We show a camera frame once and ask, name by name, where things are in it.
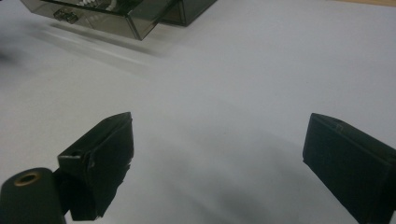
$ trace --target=white table surface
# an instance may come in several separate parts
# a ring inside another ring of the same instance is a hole
[[[396,147],[395,7],[219,0],[143,42],[71,29],[0,2],[0,180],[131,111],[132,169],[95,223],[356,223],[303,164],[310,114]]]

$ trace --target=white surface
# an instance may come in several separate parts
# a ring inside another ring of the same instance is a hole
[[[95,223],[356,223],[303,164],[304,137],[317,112],[396,147],[395,21],[394,7],[219,0],[188,28],[103,41],[4,0],[0,180],[56,169],[132,111],[132,170]]]

